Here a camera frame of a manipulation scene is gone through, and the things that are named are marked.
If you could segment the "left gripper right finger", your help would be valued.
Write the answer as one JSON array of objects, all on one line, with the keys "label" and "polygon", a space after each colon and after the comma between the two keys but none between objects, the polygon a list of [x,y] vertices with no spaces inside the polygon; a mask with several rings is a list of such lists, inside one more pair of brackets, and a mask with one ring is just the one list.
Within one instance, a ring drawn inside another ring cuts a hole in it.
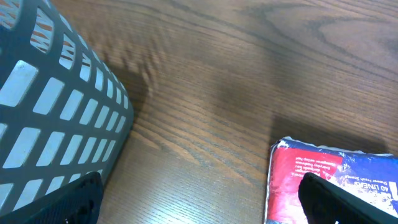
[{"label": "left gripper right finger", "polygon": [[300,181],[298,198],[309,224],[397,223],[396,217],[311,172]]}]

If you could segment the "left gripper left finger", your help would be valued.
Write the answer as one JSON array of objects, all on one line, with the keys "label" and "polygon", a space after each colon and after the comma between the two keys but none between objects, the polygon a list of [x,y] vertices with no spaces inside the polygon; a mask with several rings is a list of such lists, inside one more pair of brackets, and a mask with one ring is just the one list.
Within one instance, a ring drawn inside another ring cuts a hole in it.
[{"label": "left gripper left finger", "polygon": [[1,217],[5,224],[96,224],[104,195],[99,172],[73,182]]}]

